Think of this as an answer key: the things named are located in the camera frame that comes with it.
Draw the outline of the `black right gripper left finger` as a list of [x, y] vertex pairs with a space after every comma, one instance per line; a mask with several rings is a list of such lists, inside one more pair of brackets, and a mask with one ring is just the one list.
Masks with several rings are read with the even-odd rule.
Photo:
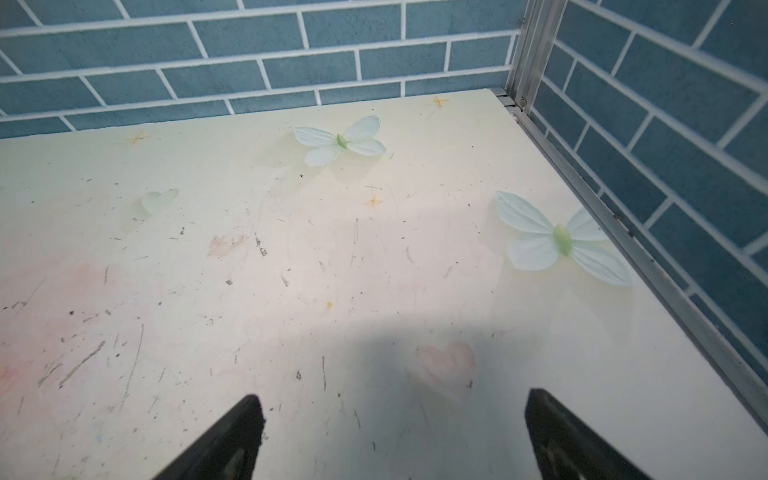
[[265, 424], [259, 398], [246, 395], [154, 479], [251, 479]]

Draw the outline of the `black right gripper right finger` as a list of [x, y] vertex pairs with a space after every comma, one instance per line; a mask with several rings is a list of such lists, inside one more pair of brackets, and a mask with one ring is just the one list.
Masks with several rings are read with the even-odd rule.
[[525, 421], [544, 479], [649, 480], [548, 391], [529, 391]]

